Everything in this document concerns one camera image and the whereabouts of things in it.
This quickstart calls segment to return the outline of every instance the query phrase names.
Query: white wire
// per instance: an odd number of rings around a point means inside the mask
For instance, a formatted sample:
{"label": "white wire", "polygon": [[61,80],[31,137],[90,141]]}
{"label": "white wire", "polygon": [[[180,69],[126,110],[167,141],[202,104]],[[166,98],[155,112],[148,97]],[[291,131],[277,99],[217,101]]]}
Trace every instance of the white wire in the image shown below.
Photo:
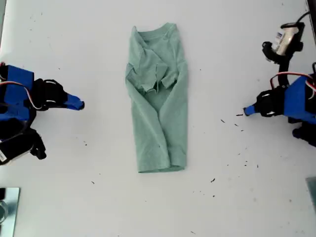
{"label": "white wire", "polygon": [[30,95],[30,92],[29,92],[29,90],[25,87],[25,85],[23,85],[23,84],[21,84],[21,83],[18,83],[18,82],[15,82],[15,81],[3,81],[3,82],[0,82],[0,86],[1,86],[1,85],[5,85],[5,84],[15,84],[15,85],[20,85],[20,86],[22,86],[22,87],[26,90],[26,93],[27,93],[27,95],[28,95],[28,97],[29,97],[29,100],[30,100],[32,106],[33,106],[35,109],[37,109],[37,110],[40,110],[40,109],[41,109],[41,107],[36,107],[36,106],[35,106],[35,104],[33,103],[32,97],[31,97],[31,95]]}
{"label": "white wire", "polygon": [[312,96],[311,96],[310,98],[308,98],[309,100],[311,100],[311,99],[313,99],[313,97],[315,96],[316,88],[314,88],[313,86],[311,86],[311,85],[307,82],[307,80],[305,81],[305,84],[306,84],[310,89],[313,90]]}

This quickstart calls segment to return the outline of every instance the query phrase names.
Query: white table surface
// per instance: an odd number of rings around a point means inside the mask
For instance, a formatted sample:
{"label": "white table surface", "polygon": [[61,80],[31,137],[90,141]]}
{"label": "white table surface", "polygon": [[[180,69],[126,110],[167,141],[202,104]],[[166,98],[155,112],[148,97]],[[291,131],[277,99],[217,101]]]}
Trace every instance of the white table surface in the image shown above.
{"label": "white table surface", "polygon": [[[285,117],[236,117],[278,70],[262,42],[305,10],[297,0],[8,0],[0,60],[86,103],[38,114],[45,160],[0,167],[0,186],[21,188],[15,236],[314,237],[305,178],[316,176],[316,148],[293,138],[298,125]],[[290,69],[310,73],[316,46],[304,21]],[[138,174],[128,39],[133,25],[165,22],[177,23],[189,64],[188,166]]]}

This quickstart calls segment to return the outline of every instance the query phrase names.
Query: green t-shirt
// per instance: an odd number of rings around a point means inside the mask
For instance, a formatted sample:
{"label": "green t-shirt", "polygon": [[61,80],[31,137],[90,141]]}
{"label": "green t-shirt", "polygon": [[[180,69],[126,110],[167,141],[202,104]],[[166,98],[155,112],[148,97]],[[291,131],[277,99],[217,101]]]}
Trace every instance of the green t-shirt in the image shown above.
{"label": "green t-shirt", "polygon": [[139,172],[182,170],[187,156],[188,68],[175,24],[133,27],[126,86]]}

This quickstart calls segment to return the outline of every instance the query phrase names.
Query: metal object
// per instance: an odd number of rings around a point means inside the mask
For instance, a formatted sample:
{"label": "metal object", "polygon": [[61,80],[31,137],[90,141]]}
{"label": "metal object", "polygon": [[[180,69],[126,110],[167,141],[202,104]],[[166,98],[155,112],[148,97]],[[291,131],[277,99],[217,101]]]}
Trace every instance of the metal object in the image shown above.
{"label": "metal object", "polygon": [[4,199],[0,201],[0,237],[13,237],[19,202],[19,188],[2,188]]}

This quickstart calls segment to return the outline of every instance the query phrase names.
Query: red wire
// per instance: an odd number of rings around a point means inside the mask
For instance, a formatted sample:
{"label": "red wire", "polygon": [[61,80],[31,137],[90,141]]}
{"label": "red wire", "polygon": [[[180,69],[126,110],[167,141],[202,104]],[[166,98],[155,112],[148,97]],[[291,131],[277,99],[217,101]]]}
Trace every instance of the red wire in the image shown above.
{"label": "red wire", "polygon": [[296,73],[296,72],[281,72],[281,73],[277,73],[275,76],[273,76],[271,79],[270,79],[270,85],[271,85],[271,88],[274,89],[275,86],[273,85],[273,79],[276,77],[276,76],[279,76],[279,75],[295,75],[295,76],[304,76],[304,77],[308,77],[310,79],[313,80],[313,78],[308,75],[308,74],[305,74],[305,73]]}

